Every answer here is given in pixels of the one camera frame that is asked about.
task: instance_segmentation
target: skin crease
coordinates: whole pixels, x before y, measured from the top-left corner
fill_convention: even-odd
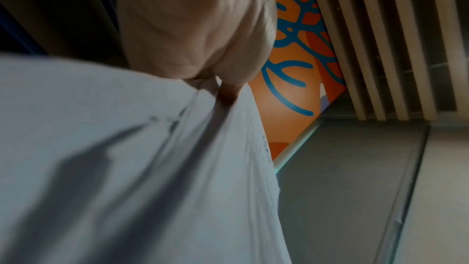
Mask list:
[[[272,50],[275,0],[117,0],[130,67],[165,78],[218,76],[236,100]]]

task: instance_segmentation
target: orange and blue painting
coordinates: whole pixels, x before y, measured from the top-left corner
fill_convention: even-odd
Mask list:
[[[272,159],[345,89],[316,0],[276,0],[277,37],[250,83]]]

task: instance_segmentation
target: wooden slat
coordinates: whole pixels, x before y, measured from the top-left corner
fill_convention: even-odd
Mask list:
[[[339,32],[339,25],[334,14],[334,9],[329,0],[317,0],[327,32],[331,38],[332,45],[341,66],[343,77],[347,83],[347,88],[355,108],[357,118],[361,121],[366,120],[366,113],[363,103],[363,91],[358,81],[357,75],[352,69],[352,62],[349,53],[346,51],[345,42],[342,34]]]
[[[379,0],[364,0],[364,2],[391,91],[392,101],[396,108],[397,118],[401,121],[409,120],[409,110],[402,87],[402,75],[396,67],[397,59],[391,45],[388,29],[384,23],[381,3]]]
[[[469,72],[456,0],[435,0],[458,115],[469,120]]]
[[[363,78],[370,95],[376,118],[380,121],[385,121],[386,113],[383,106],[383,97],[381,95],[381,89],[378,87],[378,79],[374,66],[372,65],[373,60],[371,53],[364,41],[362,29],[358,22],[355,0],[339,0],[339,3],[350,33],[350,38],[352,39],[353,47],[357,54],[360,68],[362,69]]]
[[[412,0],[396,0],[396,5],[404,31],[404,38],[414,72],[415,83],[419,92],[424,118],[428,121],[435,121],[438,112],[431,88],[428,64],[425,59]]]

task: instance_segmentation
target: white cloth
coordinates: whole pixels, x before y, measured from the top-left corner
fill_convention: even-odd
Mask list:
[[[290,263],[248,87],[0,58],[0,264]]]

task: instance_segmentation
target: finger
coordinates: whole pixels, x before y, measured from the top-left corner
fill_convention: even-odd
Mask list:
[[[220,100],[221,103],[225,105],[232,105],[235,103],[236,99],[239,96],[239,93],[241,92],[241,89],[243,88],[244,84],[242,85],[228,85],[226,83],[221,83],[221,87],[218,90],[218,99]]]

